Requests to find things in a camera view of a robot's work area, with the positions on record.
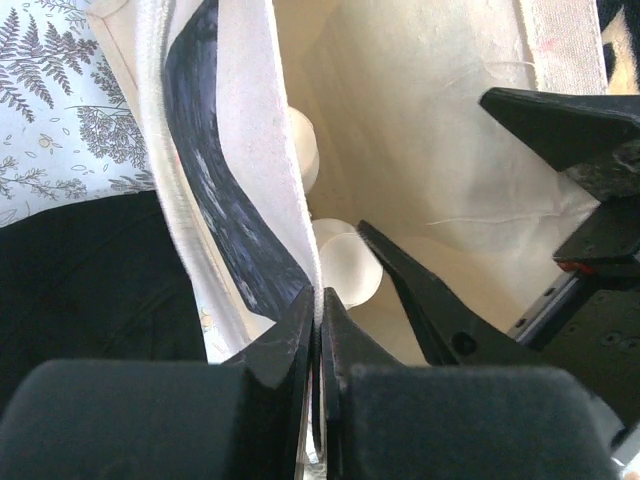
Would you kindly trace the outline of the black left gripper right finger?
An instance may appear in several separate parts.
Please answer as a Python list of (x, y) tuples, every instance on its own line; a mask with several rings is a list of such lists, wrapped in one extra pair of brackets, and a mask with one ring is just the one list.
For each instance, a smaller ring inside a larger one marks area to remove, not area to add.
[(586, 391), (551, 368), (408, 367), (324, 292), (331, 479), (613, 479)]

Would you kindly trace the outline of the cream cylindrical bottle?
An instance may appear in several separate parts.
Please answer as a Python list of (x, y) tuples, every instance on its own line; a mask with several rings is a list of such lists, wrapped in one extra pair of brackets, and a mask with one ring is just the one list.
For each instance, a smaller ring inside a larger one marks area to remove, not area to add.
[(378, 291), (383, 268), (356, 228), (338, 219), (312, 221), (323, 285), (333, 288), (347, 310)]
[(311, 121), (299, 110), (289, 106), (288, 113), (303, 190), (308, 194), (316, 182), (320, 166), (315, 130)]

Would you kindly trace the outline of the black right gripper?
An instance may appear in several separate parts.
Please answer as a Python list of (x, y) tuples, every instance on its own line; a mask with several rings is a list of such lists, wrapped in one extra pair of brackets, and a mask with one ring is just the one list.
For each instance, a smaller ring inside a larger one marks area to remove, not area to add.
[(553, 256), (562, 274), (508, 334), (639, 422), (639, 198), (600, 204)]

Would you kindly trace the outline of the beige canvas tote bag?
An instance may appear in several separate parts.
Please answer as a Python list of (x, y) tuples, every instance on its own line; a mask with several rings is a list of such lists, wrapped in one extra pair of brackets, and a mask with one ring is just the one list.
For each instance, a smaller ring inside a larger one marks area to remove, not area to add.
[[(512, 327), (595, 200), (479, 105), (492, 87), (607, 91), (592, 1), (224, 1), (222, 145), (283, 242), (367, 220), (475, 313)], [(313, 124), (305, 194), (288, 107)]]

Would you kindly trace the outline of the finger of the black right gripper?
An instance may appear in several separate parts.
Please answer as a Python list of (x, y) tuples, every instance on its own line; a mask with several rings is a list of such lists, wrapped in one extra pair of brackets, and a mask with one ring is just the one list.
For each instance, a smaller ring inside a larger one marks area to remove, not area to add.
[(390, 276), (431, 366), (528, 366), (530, 350), (469, 309), (434, 273), (366, 221), (358, 234)]
[(491, 88), (480, 106), (598, 200), (639, 194), (639, 97)]

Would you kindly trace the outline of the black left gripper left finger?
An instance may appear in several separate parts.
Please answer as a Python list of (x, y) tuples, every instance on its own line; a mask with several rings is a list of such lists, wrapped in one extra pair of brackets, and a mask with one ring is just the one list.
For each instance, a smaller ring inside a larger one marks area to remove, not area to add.
[(1, 422), (5, 479), (299, 479), (314, 292), (232, 358), (51, 361)]

